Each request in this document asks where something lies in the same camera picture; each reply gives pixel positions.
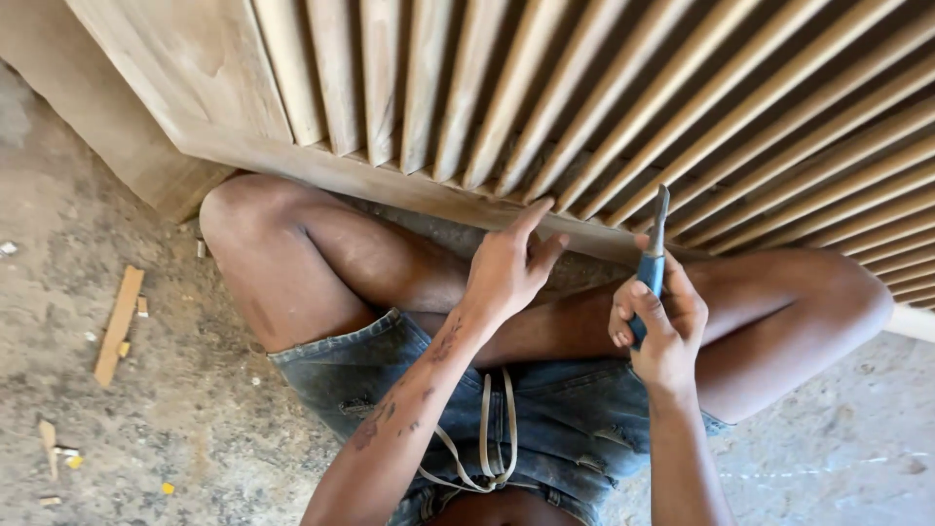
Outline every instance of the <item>person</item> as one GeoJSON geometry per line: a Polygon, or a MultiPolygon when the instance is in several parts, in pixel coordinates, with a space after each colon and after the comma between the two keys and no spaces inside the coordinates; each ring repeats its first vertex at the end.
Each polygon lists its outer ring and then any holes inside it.
{"type": "Polygon", "coordinates": [[[535,235],[551,206],[488,233],[468,265],[287,179],[208,195],[202,231],[237,308],[343,443],[301,524],[593,526],[647,459],[653,524],[733,524],[706,435],[890,316],[873,276],[805,250],[669,255],[661,299],[630,279],[534,303],[568,242],[535,235]]]}

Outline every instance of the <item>dusty floor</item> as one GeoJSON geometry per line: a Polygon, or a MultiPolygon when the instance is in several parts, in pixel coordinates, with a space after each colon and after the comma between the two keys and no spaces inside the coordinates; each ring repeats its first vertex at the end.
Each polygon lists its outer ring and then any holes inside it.
{"type": "MultiPolygon", "coordinates": [[[[463,256],[482,235],[358,204],[463,256]]],[[[192,228],[155,217],[2,66],[0,238],[20,248],[0,260],[0,523],[297,524],[337,443],[257,352],[192,228]],[[128,263],[151,317],[104,390],[91,368],[128,263]],[[40,418],[85,457],[57,482],[40,418]],[[41,507],[50,495],[63,503],[41,507]]],[[[571,255],[550,286],[623,272],[571,255]]],[[[740,522],[932,524],[932,378],[935,345],[883,334],[712,441],[740,522]]],[[[648,499],[646,473],[626,481],[606,522],[648,524],[648,499]]]]}

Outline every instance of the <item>fingernail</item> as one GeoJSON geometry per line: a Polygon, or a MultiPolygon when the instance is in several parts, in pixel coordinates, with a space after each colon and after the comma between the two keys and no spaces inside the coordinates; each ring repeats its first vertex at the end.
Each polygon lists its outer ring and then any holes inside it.
{"type": "Polygon", "coordinates": [[[649,294],[649,287],[644,282],[636,282],[630,287],[630,296],[639,298],[649,294]]]}

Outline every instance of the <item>white drawstring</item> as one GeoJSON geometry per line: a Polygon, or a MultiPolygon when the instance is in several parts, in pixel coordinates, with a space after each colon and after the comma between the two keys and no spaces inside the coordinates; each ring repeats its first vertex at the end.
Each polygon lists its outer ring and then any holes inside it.
{"type": "Polygon", "coordinates": [[[448,433],[446,433],[441,426],[436,426],[435,432],[439,434],[441,442],[444,442],[448,450],[454,455],[454,461],[458,466],[458,476],[461,477],[462,482],[467,484],[467,487],[458,486],[457,484],[441,480],[428,473],[422,466],[419,466],[419,473],[422,474],[422,476],[436,484],[451,486],[452,488],[458,489],[467,489],[468,491],[476,491],[478,493],[489,493],[496,489],[497,484],[506,482],[510,478],[510,475],[513,474],[513,470],[516,468],[516,453],[519,447],[519,441],[517,440],[518,433],[516,430],[516,402],[513,400],[513,383],[510,380],[510,374],[507,373],[506,368],[500,368],[500,370],[503,372],[503,384],[507,391],[507,413],[510,416],[510,467],[496,478],[494,478],[494,473],[490,470],[490,461],[487,458],[487,417],[490,415],[490,374],[486,374],[483,378],[483,398],[481,400],[481,469],[484,475],[490,477],[487,486],[478,486],[468,477],[464,466],[461,465],[461,460],[458,459],[457,447],[454,446],[451,437],[448,436],[448,433]]]}

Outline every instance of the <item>ripped denim shorts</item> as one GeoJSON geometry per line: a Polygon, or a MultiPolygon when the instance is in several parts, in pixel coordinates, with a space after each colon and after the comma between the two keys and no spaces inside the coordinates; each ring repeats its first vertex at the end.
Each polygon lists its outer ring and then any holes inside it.
{"type": "MultiPolygon", "coordinates": [[[[392,309],[369,326],[269,355],[308,407],[341,442],[431,339],[408,316],[392,309]]],[[[583,359],[513,364],[518,430],[516,468],[500,486],[534,492],[587,526],[601,523],[599,510],[618,480],[649,462],[646,389],[628,360],[583,359]]],[[[510,463],[511,443],[503,375],[492,372],[487,423],[488,463],[493,475],[510,463]]],[[[457,447],[471,480],[481,486],[482,375],[465,371],[439,425],[457,447]]],[[[728,427],[703,415],[709,435],[728,427]]],[[[448,447],[432,438],[422,467],[460,484],[448,447]]],[[[458,493],[421,475],[412,480],[389,524],[420,525],[436,517],[458,493]]]]}

